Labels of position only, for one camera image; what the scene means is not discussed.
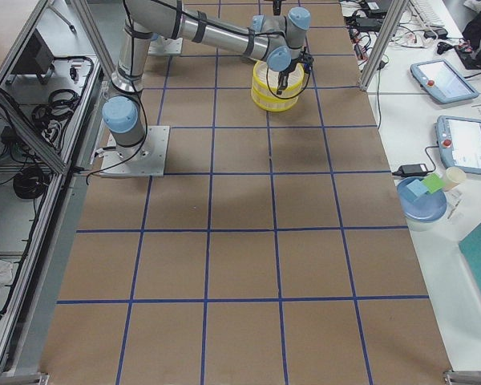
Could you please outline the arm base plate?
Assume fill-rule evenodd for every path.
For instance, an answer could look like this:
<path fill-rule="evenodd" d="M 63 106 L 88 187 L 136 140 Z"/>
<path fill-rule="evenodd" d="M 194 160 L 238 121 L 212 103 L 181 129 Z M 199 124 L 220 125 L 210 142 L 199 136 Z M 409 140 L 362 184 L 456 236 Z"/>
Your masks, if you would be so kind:
<path fill-rule="evenodd" d="M 118 146 L 112 134 L 107 145 L 113 147 L 103 155 L 100 176 L 144 177 L 163 176 L 170 135 L 169 126 L 148 127 L 143 146 L 123 148 Z"/>

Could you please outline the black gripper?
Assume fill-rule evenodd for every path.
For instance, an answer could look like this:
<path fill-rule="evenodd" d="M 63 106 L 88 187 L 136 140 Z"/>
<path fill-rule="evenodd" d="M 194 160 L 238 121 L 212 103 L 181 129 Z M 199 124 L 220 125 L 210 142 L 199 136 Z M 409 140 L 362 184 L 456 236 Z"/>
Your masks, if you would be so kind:
<path fill-rule="evenodd" d="M 307 75 L 313 70 L 313 56 L 309 53 L 307 47 L 302 47 L 298 57 L 296 59 L 291 59 L 289 66 L 278 73 L 277 95 L 281 95 L 286 90 L 288 87 L 289 74 L 296 70 L 298 64 L 301 64 Z"/>

